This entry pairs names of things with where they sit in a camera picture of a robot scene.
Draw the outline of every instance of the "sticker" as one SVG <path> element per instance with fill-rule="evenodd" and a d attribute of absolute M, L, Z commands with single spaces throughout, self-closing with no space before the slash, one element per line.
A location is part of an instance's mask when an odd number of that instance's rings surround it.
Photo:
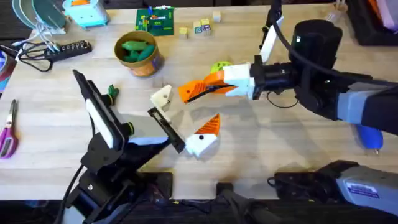
<path fill-rule="evenodd" d="M 377 190 L 369 185 L 346 183 L 348 191 L 353 194 L 360 194 L 372 198 L 380 198 Z"/>
<path fill-rule="evenodd" d="M 203 25 L 203 30 L 204 30 L 204 31 L 210 30 L 210 26 L 209 26 L 209 25 Z"/>
<path fill-rule="evenodd" d="M 195 33 L 196 33 L 196 34 L 202 33 L 201 27 L 195 27 Z"/>

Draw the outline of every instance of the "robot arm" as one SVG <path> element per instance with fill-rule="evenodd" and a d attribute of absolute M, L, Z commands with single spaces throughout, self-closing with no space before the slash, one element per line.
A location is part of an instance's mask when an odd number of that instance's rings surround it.
<path fill-rule="evenodd" d="M 180 86 L 182 101 L 188 103 L 207 93 L 258 100 L 264 91 L 279 94 L 293 89 L 298 102 L 315 114 L 398 135 L 394 125 L 398 122 L 398 83 L 333 70 L 343 32 L 331 22 L 299 22 L 289 45 L 279 29 L 280 9 L 280 1 L 274 1 L 263 28 L 264 45 L 253 64 L 226 66 L 204 80 Z M 288 48 L 290 62 L 264 65 L 276 35 Z M 264 49 L 269 49 L 268 54 L 262 54 Z"/>

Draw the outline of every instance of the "green object in bowl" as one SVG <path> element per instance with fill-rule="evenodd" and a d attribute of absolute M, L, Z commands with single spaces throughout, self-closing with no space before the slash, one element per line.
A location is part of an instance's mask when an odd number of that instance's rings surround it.
<path fill-rule="evenodd" d="M 126 50 L 144 50 L 147 44 L 143 41 L 127 41 L 122 44 L 122 47 Z"/>
<path fill-rule="evenodd" d="M 149 44 L 138 56 L 138 61 L 144 60 L 155 51 L 155 45 Z"/>
<path fill-rule="evenodd" d="M 124 56 L 124 61 L 129 63 L 137 62 L 136 58 L 131 58 L 130 56 Z"/>
<path fill-rule="evenodd" d="M 138 56 L 139 56 L 139 53 L 138 53 L 136 50 L 130 51 L 130 58 L 131 58 L 131 59 L 137 60 L 137 59 L 138 59 Z"/>

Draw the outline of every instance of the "pink scissors handle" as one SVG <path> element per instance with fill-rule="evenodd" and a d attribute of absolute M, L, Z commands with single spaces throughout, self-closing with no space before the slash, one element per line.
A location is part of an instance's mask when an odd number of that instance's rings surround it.
<path fill-rule="evenodd" d="M 18 145 L 12 128 L 4 128 L 0 135 L 0 159 L 10 158 Z"/>

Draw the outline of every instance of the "wooden block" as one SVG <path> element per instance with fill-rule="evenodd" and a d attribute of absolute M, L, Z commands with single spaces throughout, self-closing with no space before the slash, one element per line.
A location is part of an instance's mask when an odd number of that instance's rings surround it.
<path fill-rule="evenodd" d="M 200 21 L 193 22 L 193 32 L 195 34 L 202 34 L 203 33 Z"/>
<path fill-rule="evenodd" d="M 221 12 L 220 11 L 213 11 L 213 21 L 221 22 Z"/>
<path fill-rule="evenodd" d="M 209 19 L 202 19 L 200 22 L 204 35 L 205 36 L 211 35 L 211 27 Z"/>
<path fill-rule="evenodd" d="M 188 38 L 188 28 L 180 27 L 180 39 L 187 39 Z"/>

